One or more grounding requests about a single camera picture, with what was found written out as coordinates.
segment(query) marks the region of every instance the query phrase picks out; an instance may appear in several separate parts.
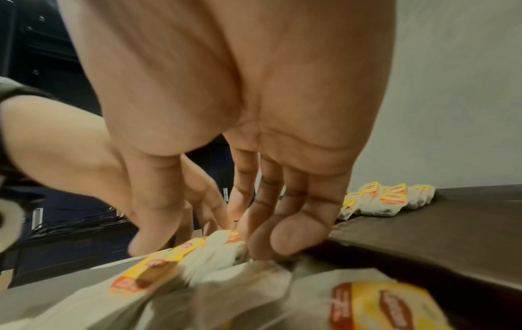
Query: human hand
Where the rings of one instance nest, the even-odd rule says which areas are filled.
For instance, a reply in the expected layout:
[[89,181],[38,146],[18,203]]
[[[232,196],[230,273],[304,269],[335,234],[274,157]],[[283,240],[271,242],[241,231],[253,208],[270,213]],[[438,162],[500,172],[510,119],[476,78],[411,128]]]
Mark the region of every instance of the human hand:
[[[252,255],[289,255],[325,239],[386,89],[394,5],[61,1],[128,169],[142,224],[132,253],[177,230],[179,155],[221,133],[236,165],[229,216],[241,218]],[[258,153],[263,178],[245,212]]]
[[[21,172],[45,186],[96,197],[140,226],[125,164],[101,117],[36,96],[17,96],[0,107],[4,148]],[[193,211],[206,235],[227,221],[214,180],[185,155],[181,163],[187,201],[177,244],[191,238]]]

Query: wall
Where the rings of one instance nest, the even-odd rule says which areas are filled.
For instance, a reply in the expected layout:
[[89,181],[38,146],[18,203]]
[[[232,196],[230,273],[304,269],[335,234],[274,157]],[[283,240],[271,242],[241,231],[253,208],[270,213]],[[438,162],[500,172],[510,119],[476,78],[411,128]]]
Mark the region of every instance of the wall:
[[351,189],[522,183],[522,1],[399,0],[395,58]]

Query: pile of tea bags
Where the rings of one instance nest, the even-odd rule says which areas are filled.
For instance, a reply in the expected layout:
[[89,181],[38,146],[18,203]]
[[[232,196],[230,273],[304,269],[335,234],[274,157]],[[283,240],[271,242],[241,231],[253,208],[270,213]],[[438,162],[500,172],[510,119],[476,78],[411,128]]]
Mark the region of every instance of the pile of tea bags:
[[38,330],[450,329],[429,293],[374,269],[251,261],[236,232],[150,255],[34,319]]
[[416,210],[430,204],[435,196],[435,187],[429,184],[395,186],[372,182],[363,185],[357,192],[346,194],[338,218],[348,220],[354,214],[366,216],[395,216],[402,208]]

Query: hand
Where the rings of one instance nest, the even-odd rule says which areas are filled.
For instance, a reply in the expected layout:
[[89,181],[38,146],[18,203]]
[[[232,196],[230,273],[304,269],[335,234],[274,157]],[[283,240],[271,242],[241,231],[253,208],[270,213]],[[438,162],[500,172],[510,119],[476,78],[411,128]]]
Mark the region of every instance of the hand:
[[[48,187],[99,198],[140,226],[125,164],[103,118],[36,96],[17,96],[0,106],[4,147],[20,171]],[[187,201],[177,244],[191,238],[192,209],[207,235],[227,221],[214,180],[185,155],[181,163]]]
[[[224,133],[254,257],[325,239],[386,88],[394,1],[63,0],[151,252],[183,213],[180,154]],[[253,195],[261,155],[263,178]],[[283,185],[287,193],[276,209]]]

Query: gray wall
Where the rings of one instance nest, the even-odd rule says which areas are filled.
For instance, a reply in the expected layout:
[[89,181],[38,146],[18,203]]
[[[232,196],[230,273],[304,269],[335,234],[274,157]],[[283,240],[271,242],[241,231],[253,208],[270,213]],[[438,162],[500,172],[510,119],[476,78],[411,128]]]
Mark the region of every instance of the gray wall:
[[388,91],[350,190],[522,183],[522,1],[398,7]]

